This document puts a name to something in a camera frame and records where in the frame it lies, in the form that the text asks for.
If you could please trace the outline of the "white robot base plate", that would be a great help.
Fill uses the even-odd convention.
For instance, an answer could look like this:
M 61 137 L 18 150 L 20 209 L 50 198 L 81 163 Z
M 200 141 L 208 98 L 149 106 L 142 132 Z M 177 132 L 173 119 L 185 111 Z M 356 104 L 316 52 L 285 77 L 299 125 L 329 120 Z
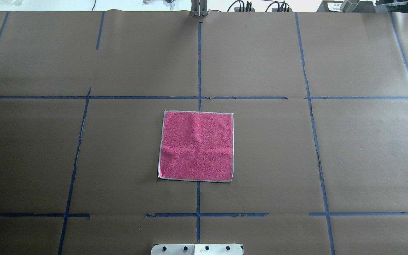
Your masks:
M 154 245 L 151 255 L 243 255 L 243 245 L 223 244 L 168 244 Z

